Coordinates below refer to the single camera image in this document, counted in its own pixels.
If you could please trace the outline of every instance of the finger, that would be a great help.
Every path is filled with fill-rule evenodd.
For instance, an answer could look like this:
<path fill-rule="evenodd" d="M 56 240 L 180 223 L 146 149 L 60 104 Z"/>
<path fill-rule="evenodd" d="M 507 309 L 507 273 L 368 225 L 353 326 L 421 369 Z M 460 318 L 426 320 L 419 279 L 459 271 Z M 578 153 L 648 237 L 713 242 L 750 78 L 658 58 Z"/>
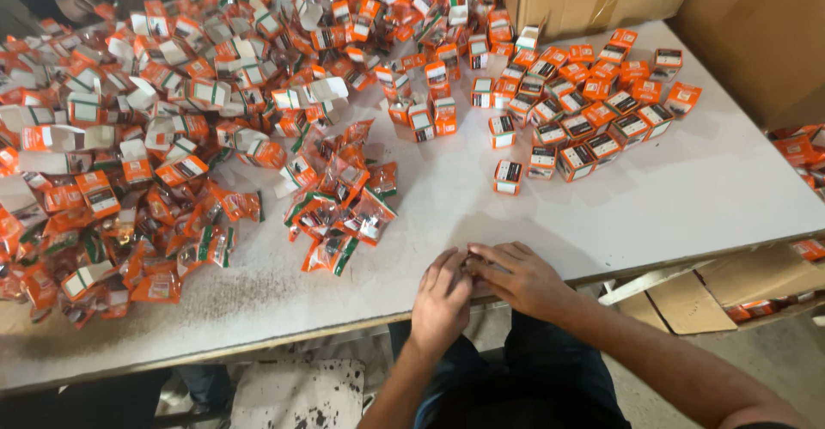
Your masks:
<path fill-rule="evenodd" d="M 518 265 L 519 261 L 516 258 L 513 258 L 508 253 L 503 252 L 496 247 L 485 246 L 484 244 L 476 244 L 471 243 L 468 244 L 469 251 L 472 253 L 478 253 L 480 256 L 483 256 L 486 260 L 490 262 L 498 263 L 500 266 L 513 271 L 515 270 Z"/>
<path fill-rule="evenodd" d="M 530 247 L 528 247 L 525 244 L 522 244 L 518 241 L 515 241 L 512 244 L 515 248 L 521 250 L 521 252 L 526 253 L 527 255 L 535 255 L 535 252 L 533 252 L 533 249 L 531 249 Z"/>
<path fill-rule="evenodd" d="M 490 284 L 503 287 L 504 289 L 510 289 L 512 286 L 513 276 L 510 273 L 497 270 L 486 263 L 479 262 L 478 260 L 469 260 L 467 262 L 467 266 L 470 271 L 478 276 L 481 276 Z"/>
<path fill-rule="evenodd" d="M 517 249 L 516 246 L 514 246 L 512 244 L 499 244 L 499 245 L 495 246 L 495 248 L 507 253 L 507 255 L 512 256 L 516 260 L 526 260 L 527 259 L 527 255 L 525 253 L 521 252 L 521 250 Z"/>
<path fill-rule="evenodd" d="M 441 255 L 436 257 L 436 260 L 434 260 L 430 267 L 427 269 L 427 274 L 425 275 L 427 276 L 427 282 L 424 283 L 425 290 L 430 290 L 433 286 L 436 285 L 436 281 L 438 280 L 438 274 L 441 272 L 441 266 L 444 266 L 444 262 L 446 262 L 451 255 L 458 252 L 458 250 L 459 247 L 454 246 L 452 248 L 448 248 L 447 250 L 442 252 Z"/>
<path fill-rule="evenodd" d="M 459 271 L 459 266 L 461 266 L 461 262 L 463 262 L 465 258 L 467 258 L 467 252 L 465 251 L 455 252 L 449 256 L 447 261 L 444 262 L 444 266 L 441 266 L 438 280 L 436 280 L 436 284 L 433 287 L 435 293 L 444 296 L 448 295 L 449 288 L 453 285 L 453 280 Z"/>

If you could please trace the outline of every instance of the product image on box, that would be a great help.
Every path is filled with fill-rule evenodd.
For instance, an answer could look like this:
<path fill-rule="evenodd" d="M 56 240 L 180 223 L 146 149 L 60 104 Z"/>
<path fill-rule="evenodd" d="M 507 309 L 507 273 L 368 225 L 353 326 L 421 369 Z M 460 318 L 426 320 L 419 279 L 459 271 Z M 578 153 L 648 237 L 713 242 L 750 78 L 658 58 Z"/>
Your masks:
<path fill-rule="evenodd" d="M 496 167 L 495 191 L 518 195 L 521 190 L 521 169 L 524 166 L 515 161 L 501 160 Z"/>

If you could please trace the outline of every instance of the orange box with black panel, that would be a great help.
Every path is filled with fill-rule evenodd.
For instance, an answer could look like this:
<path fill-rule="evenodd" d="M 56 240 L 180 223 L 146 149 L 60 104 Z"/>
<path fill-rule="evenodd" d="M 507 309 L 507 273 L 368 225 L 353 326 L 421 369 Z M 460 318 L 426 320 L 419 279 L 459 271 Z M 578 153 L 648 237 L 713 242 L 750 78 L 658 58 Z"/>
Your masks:
<path fill-rule="evenodd" d="M 562 128 L 568 134 L 570 142 L 568 146 L 576 146 L 584 143 L 585 139 L 596 135 L 596 129 L 587 121 L 584 116 L 573 116 L 560 121 Z"/>
<path fill-rule="evenodd" d="M 527 167 L 527 177 L 549 180 L 556 169 L 556 151 L 553 146 L 533 146 L 530 154 L 530 165 Z"/>
<path fill-rule="evenodd" d="M 605 79 L 591 77 L 584 81 L 582 95 L 591 102 L 605 100 L 610 97 L 612 87 L 612 83 Z"/>
<path fill-rule="evenodd" d="M 590 175 L 595 165 L 596 158 L 585 144 L 562 149 L 556 157 L 556 170 L 567 182 Z"/>
<path fill-rule="evenodd" d="M 636 113 L 614 119 L 607 128 L 607 132 L 619 143 L 622 150 L 642 143 L 648 137 L 649 130 L 648 124 Z"/>
<path fill-rule="evenodd" d="M 596 134 L 602 134 L 610 126 L 611 121 L 618 118 L 616 113 L 608 109 L 603 102 L 594 102 L 590 107 L 582 110 L 582 115 L 596 129 Z"/>
<path fill-rule="evenodd" d="M 499 78 L 496 86 L 492 90 L 492 107 L 494 109 L 506 110 L 507 105 L 513 100 L 518 92 L 518 83 L 507 78 Z"/>
<path fill-rule="evenodd" d="M 593 153 L 593 157 L 596 158 L 596 164 L 593 166 L 593 171 L 597 169 L 604 168 L 613 160 L 616 160 L 619 157 L 619 152 L 621 152 L 621 146 L 619 143 L 613 139 L 612 136 L 608 133 L 598 134 L 591 139 L 587 139 L 585 144 L 588 148 L 590 148 L 590 152 Z"/>
<path fill-rule="evenodd" d="M 501 160 L 496 166 L 493 190 L 502 194 L 518 195 L 521 191 L 521 170 L 524 165 L 516 161 Z"/>
<path fill-rule="evenodd" d="M 553 146 L 562 149 L 566 148 L 569 143 L 570 137 L 558 121 L 533 127 L 534 146 Z"/>
<path fill-rule="evenodd" d="M 510 147 L 516 142 L 516 126 L 510 116 L 490 118 L 490 144 L 493 149 Z"/>
<path fill-rule="evenodd" d="M 548 97 L 542 100 L 527 112 L 527 123 L 532 126 L 546 125 L 551 121 L 561 119 L 564 116 L 564 108 L 558 100 Z"/>
<path fill-rule="evenodd" d="M 673 120 L 673 114 L 662 107 L 661 104 L 651 104 L 644 106 L 636 111 L 645 123 L 648 124 L 650 130 L 645 137 L 645 141 L 661 136 L 670 127 Z"/>
<path fill-rule="evenodd" d="M 477 76 L 473 80 L 473 89 L 470 91 L 470 105 L 481 109 L 492 107 L 492 88 L 496 80 L 486 76 Z"/>

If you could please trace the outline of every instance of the orange product box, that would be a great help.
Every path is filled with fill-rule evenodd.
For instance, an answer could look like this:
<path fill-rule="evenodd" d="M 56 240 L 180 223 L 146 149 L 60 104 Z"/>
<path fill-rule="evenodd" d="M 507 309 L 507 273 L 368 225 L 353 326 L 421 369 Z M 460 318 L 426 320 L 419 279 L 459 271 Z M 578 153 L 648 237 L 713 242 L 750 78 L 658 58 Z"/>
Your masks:
<path fill-rule="evenodd" d="M 527 167 L 527 177 L 549 180 L 556 169 L 556 151 L 553 146 L 534 146 L 530 155 L 530 165 Z"/>
<path fill-rule="evenodd" d="M 574 86 L 578 86 L 590 77 L 590 70 L 581 62 L 574 62 L 560 68 L 559 75 L 564 76 Z"/>
<path fill-rule="evenodd" d="M 593 68 L 590 69 L 590 74 L 595 78 L 601 78 L 612 82 L 617 76 L 619 76 L 619 71 L 619 66 L 613 62 L 600 60 L 593 64 Z"/>
<path fill-rule="evenodd" d="M 635 110 L 639 103 L 626 91 L 618 91 L 605 99 L 605 105 L 619 116 L 625 116 Z"/>
<path fill-rule="evenodd" d="M 535 76 L 525 76 L 521 78 L 518 92 L 531 97 L 541 97 L 541 93 L 544 92 L 544 80 Z"/>
<path fill-rule="evenodd" d="M 576 86 L 570 82 L 567 78 L 563 76 L 559 76 L 550 80 L 547 83 L 547 90 L 550 92 L 550 95 L 555 97 L 556 99 L 567 96 L 571 92 L 576 90 Z"/>
<path fill-rule="evenodd" d="M 582 110 L 582 115 L 596 129 L 596 134 L 602 134 L 610 126 L 611 121 L 618 118 L 616 113 L 602 102 L 594 102 L 593 105 Z"/>
<path fill-rule="evenodd" d="M 636 42 L 636 38 L 638 36 L 639 34 L 635 31 L 626 30 L 624 28 L 616 28 L 615 31 L 613 31 L 613 35 L 611 36 L 609 44 L 613 44 L 630 50 L 630 48 L 633 47 L 633 44 Z"/>
<path fill-rule="evenodd" d="M 571 64 L 579 62 L 585 67 L 590 68 L 596 61 L 593 55 L 593 46 L 590 44 L 574 44 L 570 46 L 569 61 Z"/>
<path fill-rule="evenodd" d="M 502 149 L 516 142 L 516 126 L 510 116 L 494 116 L 489 120 L 490 144 L 493 149 Z"/>
<path fill-rule="evenodd" d="M 613 160 L 619 157 L 621 146 L 608 133 L 598 134 L 597 136 L 587 139 L 584 144 L 593 153 L 596 158 L 596 164 L 593 166 L 593 171 L 598 168 L 604 168 Z"/>
<path fill-rule="evenodd" d="M 627 150 L 644 141 L 648 137 L 649 129 L 648 124 L 638 114 L 632 113 L 611 121 L 607 132 L 619 143 L 622 150 Z"/>
<path fill-rule="evenodd" d="M 568 113 L 568 115 L 576 115 L 578 112 L 582 111 L 582 109 L 589 106 L 590 101 L 585 99 L 581 92 L 573 91 L 559 97 L 559 104 L 561 104 L 562 108 Z"/>
<path fill-rule="evenodd" d="M 611 95 L 611 82 L 602 78 L 589 78 L 584 81 L 582 95 L 591 102 L 605 100 Z"/>
<path fill-rule="evenodd" d="M 155 172 L 167 186 L 175 187 L 207 171 L 209 171 L 209 167 L 196 155 L 187 155 L 170 163 L 162 164 Z"/>
<path fill-rule="evenodd" d="M 650 77 L 648 63 L 644 60 L 622 62 L 619 66 L 619 89 L 629 89 L 638 79 L 646 80 Z"/>
<path fill-rule="evenodd" d="M 436 137 L 435 125 L 432 123 L 429 108 L 424 104 L 416 104 L 409 109 L 410 126 L 417 143 L 422 143 Z"/>
<path fill-rule="evenodd" d="M 664 134 L 674 118 L 673 114 L 667 111 L 666 108 L 662 107 L 661 104 L 644 106 L 636 113 L 639 114 L 639 116 L 642 117 L 645 123 L 647 123 L 650 127 L 650 131 L 648 132 L 648 136 L 645 138 L 645 141 Z"/>
<path fill-rule="evenodd" d="M 286 163 L 286 151 L 278 143 L 257 139 L 249 146 L 249 150 L 238 152 L 238 159 L 248 165 L 280 170 Z"/>
<path fill-rule="evenodd" d="M 77 185 L 53 187 L 43 193 L 43 202 L 46 204 L 47 212 L 59 212 L 62 210 L 76 209 L 86 205 L 83 202 L 83 194 Z"/>
<path fill-rule="evenodd" d="M 512 41 L 513 28 L 506 9 L 492 11 L 487 15 L 487 35 L 490 43 Z"/>
<path fill-rule="evenodd" d="M 574 116 L 561 120 L 562 128 L 570 138 L 569 147 L 584 143 L 585 139 L 596 135 L 596 129 L 584 116 Z"/>
<path fill-rule="evenodd" d="M 799 253 L 805 260 L 813 262 L 825 257 L 825 246 L 816 239 L 808 239 L 807 241 L 799 241 L 798 243 L 790 244 L 794 250 Z"/>
<path fill-rule="evenodd" d="M 681 70 L 681 64 L 681 50 L 656 49 L 650 79 L 658 82 L 671 82 Z"/>
<path fill-rule="evenodd" d="M 495 79 L 486 76 L 477 76 L 473 79 L 473 89 L 470 91 L 470 105 L 482 109 L 492 107 L 492 88 Z"/>
<path fill-rule="evenodd" d="M 490 54 L 503 55 L 510 58 L 516 51 L 516 45 L 505 41 L 496 41 L 490 45 Z"/>
<path fill-rule="evenodd" d="M 560 150 L 556 159 L 556 169 L 566 182 L 576 181 L 589 175 L 595 165 L 596 158 L 585 144 Z"/>
<path fill-rule="evenodd" d="M 599 53 L 599 60 L 604 60 L 605 62 L 610 62 L 612 64 L 621 64 L 624 62 L 624 58 L 627 57 L 627 53 L 630 49 L 625 47 L 613 45 L 613 44 L 606 44 L 602 48 L 602 52 Z"/>
<path fill-rule="evenodd" d="M 506 110 L 507 105 L 518 91 L 518 83 L 507 78 L 499 78 L 496 86 L 492 90 L 492 107 L 494 109 Z"/>
<path fill-rule="evenodd" d="M 516 94 L 509 104 L 507 104 L 507 111 L 510 116 L 519 125 L 519 128 L 527 126 L 527 113 L 538 103 L 538 98 L 522 94 Z"/>
<path fill-rule="evenodd" d="M 702 88 L 700 87 L 676 82 L 667 94 L 664 107 L 675 116 L 682 118 L 693 110 L 701 94 Z"/>
<path fill-rule="evenodd" d="M 103 218 L 120 211 L 120 202 L 109 185 L 103 171 L 93 171 L 75 177 L 77 188 L 82 192 L 86 205 L 92 209 L 95 218 Z"/>
<path fill-rule="evenodd" d="M 501 160 L 496 166 L 493 190 L 502 194 L 518 195 L 521 191 L 521 170 L 524 165 L 515 161 Z"/>
<path fill-rule="evenodd" d="M 397 125 L 409 127 L 410 117 L 408 112 L 410 109 L 410 105 L 412 104 L 409 100 L 391 104 L 389 106 L 389 109 L 387 109 L 387 113 L 389 113 L 389 119 L 393 120 L 393 123 Z"/>
<path fill-rule="evenodd" d="M 819 161 L 822 153 L 818 152 L 811 145 L 808 136 L 801 134 L 791 136 L 788 139 L 777 139 L 772 141 L 774 147 L 785 157 L 791 165 L 799 167 Z"/>
<path fill-rule="evenodd" d="M 533 127 L 534 146 L 553 146 L 555 148 L 565 148 L 570 142 L 567 131 L 562 128 L 558 121 L 551 121 L 544 125 Z"/>
<path fill-rule="evenodd" d="M 546 125 L 551 121 L 561 119 L 564 108 L 553 97 L 542 100 L 527 113 L 527 122 L 532 126 Z"/>

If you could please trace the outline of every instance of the table surface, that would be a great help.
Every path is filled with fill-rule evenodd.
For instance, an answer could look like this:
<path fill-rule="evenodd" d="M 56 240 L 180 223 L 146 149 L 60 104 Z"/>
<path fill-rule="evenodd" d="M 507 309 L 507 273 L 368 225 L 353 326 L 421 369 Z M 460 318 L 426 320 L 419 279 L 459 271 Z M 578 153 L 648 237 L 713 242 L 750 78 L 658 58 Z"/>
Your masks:
<path fill-rule="evenodd" d="M 633 30 L 629 59 L 683 48 L 660 21 Z M 556 44 L 601 47 L 608 38 Z M 432 259 L 470 241 L 520 240 L 575 280 L 825 228 L 816 194 L 696 58 L 687 50 L 684 57 L 676 80 L 704 89 L 686 119 L 574 183 L 525 179 L 517 197 L 494 193 L 492 175 L 501 159 L 528 159 L 530 135 L 519 131 L 514 147 L 491 149 L 487 119 L 496 110 L 469 109 L 474 75 L 466 63 L 452 83 L 459 128 L 450 137 L 416 144 L 378 110 L 379 87 L 355 93 L 333 132 L 376 117 L 366 155 L 397 161 L 390 203 L 399 217 L 377 247 L 358 246 L 340 278 L 299 270 L 309 239 L 287 241 L 288 202 L 272 189 L 280 178 L 233 160 L 221 179 L 240 191 L 262 189 L 266 221 L 238 226 L 231 268 L 187 277 L 178 305 L 136 304 L 125 318 L 93 318 L 80 331 L 58 312 L 32 325 L 28 305 L 0 305 L 0 390 L 216 356 L 405 312 Z"/>

